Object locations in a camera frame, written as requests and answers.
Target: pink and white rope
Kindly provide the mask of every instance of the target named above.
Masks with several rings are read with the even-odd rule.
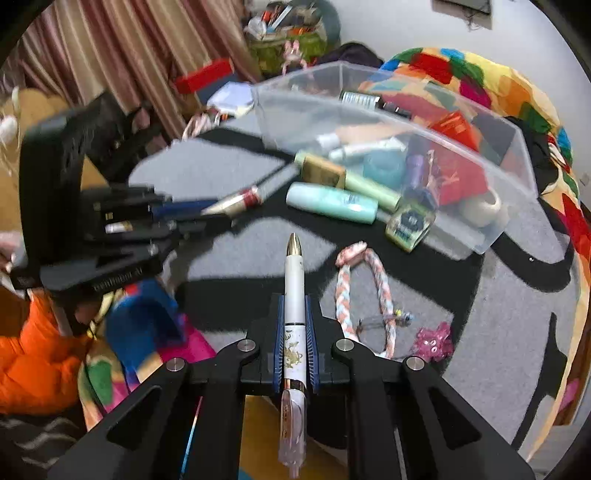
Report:
[[[358,242],[345,248],[337,257],[336,265],[340,267],[340,270],[335,292],[336,318],[343,329],[345,338],[361,343],[358,332],[353,327],[350,313],[351,266],[360,260],[368,263],[374,273],[375,284],[378,288],[379,308],[384,318],[384,328],[386,330],[385,349],[381,353],[376,353],[376,355],[391,359],[394,357],[396,343],[396,317],[392,293],[388,284],[388,275],[376,252],[367,248],[367,244],[364,242]]]

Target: braided rope toy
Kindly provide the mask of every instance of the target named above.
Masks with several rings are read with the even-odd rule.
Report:
[[[388,284],[388,274],[386,273],[378,254],[371,248],[367,248],[367,243],[358,242],[344,248],[336,258],[336,266],[340,267],[337,277],[335,300],[336,300],[336,319],[339,321],[345,338],[362,343],[359,340],[361,332],[361,321],[355,329],[351,322],[350,304],[351,304],[351,267],[365,261],[372,269],[376,287],[378,288],[379,308],[384,320],[386,330],[385,348],[376,355],[392,359],[394,357],[394,346],[396,343],[397,324],[407,326],[414,317],[409,312],[394,308],[392,293]]]

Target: mint green bottle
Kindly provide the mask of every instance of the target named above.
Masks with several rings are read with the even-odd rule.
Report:
[[[378,211],[376,200],[311,183],[294,182],[285,198],[289,206],[351,222],[373,223]]]

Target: white wall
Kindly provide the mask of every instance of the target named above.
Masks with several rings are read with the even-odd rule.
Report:
[[[365,43],[385,60],[407,48],[468,50],[509,65],[548,94],[573,143],[577,175],[591,175],[591,83],[565,40],[528,0],[491,0],[489,28],[470,30],[462,9],[439,0],[331,0],[343,42]],[[591,206],[591,185],[581,189]]]

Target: metal bolt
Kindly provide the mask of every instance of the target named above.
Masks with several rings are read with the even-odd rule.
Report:
[[[407,358],[407,367],[410,370],[419,371],[422,370],[425,366],[425,360],[419,358],[417,356],[412,356],[411,358]]]
[[[166,368],[171,372],[178,372],[184,368],[184,364],[185,361],[182,358],[175,357],[166,362]]]
[[[336,341],[336,347],[341,352],[348,352],[349,350],[352,350],[353,347],[355,347],[355,344],[353,343],[353,340],[349,340],[348,338],[341,338],[341,340]]]
[[[250,340],[250,338],[245,338],[244,340],[240,340],[238,342],[238,349],[241,352],[251,352],[255,349],[256,343],[254,340]]]

